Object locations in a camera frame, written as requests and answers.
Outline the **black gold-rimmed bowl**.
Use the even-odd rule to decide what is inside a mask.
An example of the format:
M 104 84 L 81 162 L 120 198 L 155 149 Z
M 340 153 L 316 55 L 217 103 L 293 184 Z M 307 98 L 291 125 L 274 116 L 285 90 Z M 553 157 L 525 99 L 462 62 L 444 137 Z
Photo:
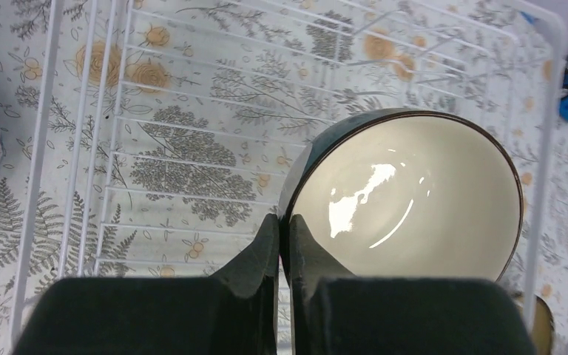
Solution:
M 552 353 L 555 337 L 553 315 L 548 305 L 540 297 L 536 297 L 531 337 L 538 355 L 550 355 Z

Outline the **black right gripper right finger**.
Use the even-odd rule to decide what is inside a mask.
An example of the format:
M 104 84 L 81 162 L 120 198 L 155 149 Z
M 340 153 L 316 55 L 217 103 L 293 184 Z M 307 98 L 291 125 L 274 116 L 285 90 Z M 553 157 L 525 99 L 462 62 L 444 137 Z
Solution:
M 288 223 L 295 354 L 534 354 L 518 307 L 479 279 L 356 277 Z

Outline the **teal and cream bowl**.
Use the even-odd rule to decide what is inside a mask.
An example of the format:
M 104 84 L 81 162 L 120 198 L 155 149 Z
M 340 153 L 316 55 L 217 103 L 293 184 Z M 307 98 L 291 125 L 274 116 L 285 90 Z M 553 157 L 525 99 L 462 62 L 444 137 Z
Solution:
M 496 281 L 521 236 L 521 181 L 504 147 L 445 112 L 389 108 L 319 133 L 280 193 L 284 223 L 357 276 Z

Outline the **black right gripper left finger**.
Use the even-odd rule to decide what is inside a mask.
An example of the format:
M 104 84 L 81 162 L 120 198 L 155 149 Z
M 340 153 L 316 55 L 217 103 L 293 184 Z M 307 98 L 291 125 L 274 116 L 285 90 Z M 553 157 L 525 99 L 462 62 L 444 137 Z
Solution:
M 15 354 L 275 354 L 279 221 L 267 214 L 207 277 L 66 278 L 40 299 Z

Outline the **floral tablecloth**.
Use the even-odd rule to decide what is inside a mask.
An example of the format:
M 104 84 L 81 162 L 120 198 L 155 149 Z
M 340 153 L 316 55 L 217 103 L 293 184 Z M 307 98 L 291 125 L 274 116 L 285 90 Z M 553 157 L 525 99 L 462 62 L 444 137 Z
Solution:
M 565 354 L 528 1 L 0 1 L 0 354 Z

